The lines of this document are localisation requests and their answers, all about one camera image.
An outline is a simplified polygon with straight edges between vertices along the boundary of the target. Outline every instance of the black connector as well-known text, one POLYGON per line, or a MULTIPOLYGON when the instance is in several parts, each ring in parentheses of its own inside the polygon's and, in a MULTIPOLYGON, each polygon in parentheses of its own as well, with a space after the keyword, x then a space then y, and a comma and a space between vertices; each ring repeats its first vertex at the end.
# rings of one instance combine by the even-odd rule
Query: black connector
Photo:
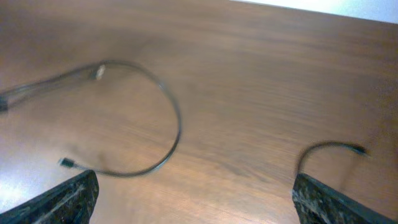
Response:
POLYGON ((8 111, 8 102, 7 99, 0 96, 0 113, 8 111))
POLYGON ((64 167, 67 167, 67 168, 72 168, 72 167, 75 166, 75 161, 73 161, 71 159, 68 159, 68 158, 60 159, 59 163, 60 163, 61 166, 64 166, 64 167))

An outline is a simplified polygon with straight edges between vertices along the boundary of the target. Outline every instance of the brown tabletop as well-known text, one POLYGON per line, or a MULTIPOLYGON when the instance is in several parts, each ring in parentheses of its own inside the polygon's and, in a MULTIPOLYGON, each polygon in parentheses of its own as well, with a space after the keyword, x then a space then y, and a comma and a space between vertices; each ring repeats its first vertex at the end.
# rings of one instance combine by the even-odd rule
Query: brown tabletop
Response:
MULTIPOLYGON (((298 223, 305 171, 390 218, 398 211, 398 25, 230 1, 0 3, 0 89, 104 58, 145 65, 175 93, 182 141, 160 170, 99 176, 92 223, 298 223)), ((92 167, 137 170, 171 146, 157 87, 107 70, 0 116, 0 212, 92 167)))

